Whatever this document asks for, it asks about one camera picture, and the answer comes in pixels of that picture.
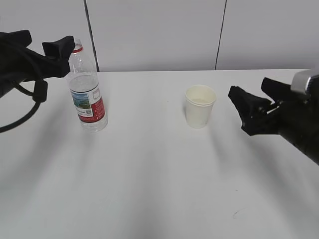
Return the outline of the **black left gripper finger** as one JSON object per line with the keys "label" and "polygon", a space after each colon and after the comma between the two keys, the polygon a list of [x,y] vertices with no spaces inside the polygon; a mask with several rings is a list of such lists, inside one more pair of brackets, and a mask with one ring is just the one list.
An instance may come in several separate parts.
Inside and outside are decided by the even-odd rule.
{"label": "black left gripper finger", "polygon": [[3,50],[7,46],[23,46],[28,47],[32,43],[29,30],[19,30],[14,32],[0,33],[0,49]]}
{"label": "black left gripper finger", "polygon": [[69,58],[75,48],[73,36],[66,36],[54,42],[43,42],[45,64],[43,75],[46,78],[63,78],[70,72]]}

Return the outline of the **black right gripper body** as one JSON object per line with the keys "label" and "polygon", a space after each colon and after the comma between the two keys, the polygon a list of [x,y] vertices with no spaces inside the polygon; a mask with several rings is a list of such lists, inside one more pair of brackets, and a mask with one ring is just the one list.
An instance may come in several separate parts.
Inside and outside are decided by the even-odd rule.
{"label": "black right gripper body", "polygon": [[319,99],[277,101],[250,95],[249,135],[278,134],[298,149],[319,148]]}

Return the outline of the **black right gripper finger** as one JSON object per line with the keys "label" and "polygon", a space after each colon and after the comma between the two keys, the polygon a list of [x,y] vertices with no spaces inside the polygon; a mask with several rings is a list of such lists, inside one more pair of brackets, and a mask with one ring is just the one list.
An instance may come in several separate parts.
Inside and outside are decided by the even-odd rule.
{"label": "black right gripper finger", "polygon": [[268,116],[272,106],[270,100],[250,94],[238,86],[230,87],[228,97],[240,116],[241,129],[249,136],[273,132],[272,120]]}
{"label": "black right gripper finger", "polygon": [[293,92],[289,84],[267,77],[263,79],[261,90],[274,101],[291,101],[293,99]]}

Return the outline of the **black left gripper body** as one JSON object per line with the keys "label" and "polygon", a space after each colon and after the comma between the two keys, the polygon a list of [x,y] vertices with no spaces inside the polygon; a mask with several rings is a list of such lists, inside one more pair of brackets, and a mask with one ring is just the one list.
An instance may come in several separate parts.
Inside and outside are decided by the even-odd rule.
{"label": "black left gripper body", "polygon": [[34,99],[46,99],[45,56],[15,45],[0,50],[0,96],[16,88]]}

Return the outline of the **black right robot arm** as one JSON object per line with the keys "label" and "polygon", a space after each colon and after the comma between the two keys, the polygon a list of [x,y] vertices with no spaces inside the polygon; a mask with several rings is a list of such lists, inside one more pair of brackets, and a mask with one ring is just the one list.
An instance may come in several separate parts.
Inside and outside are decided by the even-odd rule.
{"label": "black right robot arm", "polygon": [[319,162],[319,80],[314,79],[305,94],[291,90],[289,84],[264,78],[261,98],[238,86],[230,87],[241,128],[249,136],[277,134],[313,162]]}

